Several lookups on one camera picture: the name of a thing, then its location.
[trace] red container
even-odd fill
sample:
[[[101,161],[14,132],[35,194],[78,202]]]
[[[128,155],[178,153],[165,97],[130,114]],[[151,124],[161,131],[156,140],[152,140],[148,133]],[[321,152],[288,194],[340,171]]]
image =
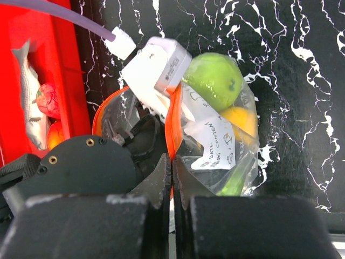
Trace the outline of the red container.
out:
[[[51,2],[71,8],[69,0]],[[41,84],[55,83],[65,138],[90,134],[74,25],[45,13],[0,5],[0,167],[25,153],[43,157],[27,138],[20,71],[11,49],[31,40],[29,61]]]

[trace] screw hole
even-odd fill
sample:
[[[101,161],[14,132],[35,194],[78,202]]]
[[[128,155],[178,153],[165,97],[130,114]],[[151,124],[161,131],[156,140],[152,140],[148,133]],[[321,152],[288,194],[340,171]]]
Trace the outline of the screw hole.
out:
[[[54,155],[52,155],[51,157],[49,157],[49,163],[51,163],[52,165],[55,165],[58,162],[58,158]]]
[[[46,174],[47,171],[48,171],[48,169],[47,169],[45,166],[40,166],[40,167],[38,168],[38,170],[37,170],[37,173],[38,173],[39,175],[43,175],[43,174]]]
[[[105,143],[107,142],[107,140],[105,140],[105,139],[99,139],[98,142],[99,142],[99,144],[101,144],[101,145],[105,145]]]
[[[92,147],[95,144],[95,141],[93,139],[87,139],[86,140],[86,145],[89,147]]]

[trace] marble pattern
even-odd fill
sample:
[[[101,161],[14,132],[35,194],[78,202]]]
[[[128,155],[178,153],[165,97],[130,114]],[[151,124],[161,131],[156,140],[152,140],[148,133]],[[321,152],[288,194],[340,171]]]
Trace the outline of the marble pattern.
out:
[[[345,0],[78,1],[75,11],[107,29],[120,26],[139,47],[160,35],[193,56],[234,57],[257,101],[253,193],[302,195],[325,212],[345,212]],[[126,85],[125,64],[99,37],[81,28],[77,35],[92,120]]]

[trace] green apple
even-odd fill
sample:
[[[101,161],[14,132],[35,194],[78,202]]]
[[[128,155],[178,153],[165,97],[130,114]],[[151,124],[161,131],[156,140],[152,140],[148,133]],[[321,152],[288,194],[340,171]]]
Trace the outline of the green apple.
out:
[[[244,79],[236,62],[210,52],[192,60],[183,81],[220,112],[235,102]]]

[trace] green vegetable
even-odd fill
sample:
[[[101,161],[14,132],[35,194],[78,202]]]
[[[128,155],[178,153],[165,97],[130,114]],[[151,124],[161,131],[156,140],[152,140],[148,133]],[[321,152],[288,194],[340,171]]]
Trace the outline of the green vegetable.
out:
[[[217,193],[218,196],[240,196],[248,174],[253,165],[253,157],[247,154],[240,160],[224,188]]]

